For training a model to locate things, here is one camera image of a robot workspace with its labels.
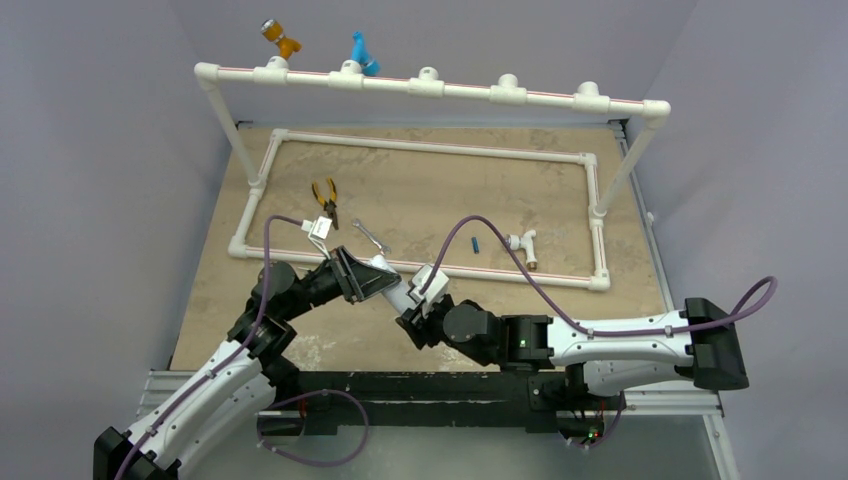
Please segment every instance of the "yellow and black pliers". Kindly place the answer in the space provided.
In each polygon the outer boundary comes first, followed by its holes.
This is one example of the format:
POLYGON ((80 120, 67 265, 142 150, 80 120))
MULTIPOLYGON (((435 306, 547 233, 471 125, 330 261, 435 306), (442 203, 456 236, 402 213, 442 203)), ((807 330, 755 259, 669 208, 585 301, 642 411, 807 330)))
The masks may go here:
POLYGON ((327 177, 327 183, 330 184, 330 198, 325 199, 321 196, 321 192, 318 189, 318 182, 312 182, 312 195, 315 195, 315 200, 318 200, 318 203, 324 207, 324 211, 327 212, 327 216, 330 217, 330 220, 333 221, 333 228, 339 229, 339 215, 336 213, 336 184, 333 183, 333 179, 327 177))

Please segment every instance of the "plier handle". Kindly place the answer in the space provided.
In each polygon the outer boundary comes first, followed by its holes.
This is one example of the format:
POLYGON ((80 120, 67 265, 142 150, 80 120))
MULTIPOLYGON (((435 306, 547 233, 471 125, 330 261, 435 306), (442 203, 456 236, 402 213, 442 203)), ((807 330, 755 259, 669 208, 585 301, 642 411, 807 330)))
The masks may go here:
POLYGON ((321 191, 318 187, 318 182, 312 182, 312 195, 315 196, 315 200, 318 200, 318 203, 324 207, 324 211, 327 212, 327 216, 330 217, 330 220, 333 221, 333 228, 339 229, 339 215, 336 213, 336 184, 333 182, 331 177, 327 177, 327 183, 330 185, 330 198, 325 199, 323 195, 321 195, 321 191))

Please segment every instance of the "small blue object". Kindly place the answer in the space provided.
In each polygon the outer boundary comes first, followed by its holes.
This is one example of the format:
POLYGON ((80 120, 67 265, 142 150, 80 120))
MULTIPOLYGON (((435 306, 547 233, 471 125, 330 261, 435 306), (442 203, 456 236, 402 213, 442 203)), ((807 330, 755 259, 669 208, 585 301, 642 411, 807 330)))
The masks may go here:
POLYGON ((380 72, 380 64, 365 48, 362 32, 353 32, 353 51, 350 52, 350 59, 362 65, 362 73, 366 77, 374 77, 380 72))

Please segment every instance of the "plywood surface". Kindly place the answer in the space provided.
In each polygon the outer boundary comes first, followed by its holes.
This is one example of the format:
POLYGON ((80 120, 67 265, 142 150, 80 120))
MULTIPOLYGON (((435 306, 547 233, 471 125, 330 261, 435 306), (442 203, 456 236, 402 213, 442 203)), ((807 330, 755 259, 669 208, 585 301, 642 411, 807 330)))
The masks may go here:
MULTIPOLYGON (((598 156, 601 191, 621 156, 606 129, 323 129, 341 134, 493 147, 592 152, 598 156)), ((243 130, 259 165, 270 129, 243 130)), ((279 149, 265 197, 248 234, 262 246, 262 224, 273 213, 314 219, 321 207, 310 185, 332 176, 338 188, 340 230, 328 248, 345 245, 357 256, 376 247, 350 225, 358 217, 392 247, 390 258, 432 261, 446 234, 470 214, 488 217, 503 233, 534 228, 539 272, 588 276, 592 247, 583 167, 459 155, 404 152, 285 142, 279 149)), ((261 261, 227 255, 247 198, 241 165, 231 157, 204 245, 171 368, 196 369, 209 357, 243 312, 261 261)), ((654 268, 631 192, 624 191, 606 217, 606 253, 612 288, 603 293, 548 287, 570 315, 584 319, 647 315, 663 309, 654 268)), ((274 248, 314 252, 299 229, 278 223, 274 248)), ((446 262, 514 269, 496 238, 479 223, 457 235, 446 262), (480 253, 471 248, 476 236, 480 253)), ((456 301, 471 298, 496 314, 552 314, 527 285, 452 279, 456 301)), ((418 351, 394 323, 394 310, 381 297, 351 306, 335 300, 294 320, 298 337, 286 356, 303 370, 478 370, 470 360, 439 346, 418 351)))

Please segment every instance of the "white faucet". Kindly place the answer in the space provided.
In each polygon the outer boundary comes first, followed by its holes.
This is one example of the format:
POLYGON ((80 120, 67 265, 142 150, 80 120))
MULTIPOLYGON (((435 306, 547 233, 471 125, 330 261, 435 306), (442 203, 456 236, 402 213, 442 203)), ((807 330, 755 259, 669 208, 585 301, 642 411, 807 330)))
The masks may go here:
POLYGON ((527 233, 519 237, 518 235, 508 235, 507 242, 509 242, 509 249, 512 251, 516 251, 519 248, 524 249, 524 253, 527 255, 527 270, 535 271, 536 264, 536 252, 533 250, 533 237, 536 236, 536 230, 528 230, 527 233))

